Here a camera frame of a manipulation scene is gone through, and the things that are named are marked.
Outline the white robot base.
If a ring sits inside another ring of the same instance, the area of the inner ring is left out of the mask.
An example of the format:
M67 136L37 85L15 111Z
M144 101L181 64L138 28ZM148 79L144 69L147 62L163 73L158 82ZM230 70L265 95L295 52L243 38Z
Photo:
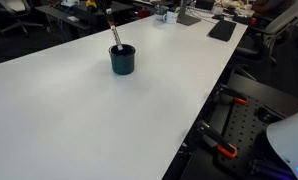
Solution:
M269 144L298 179L298 112L266 129Z

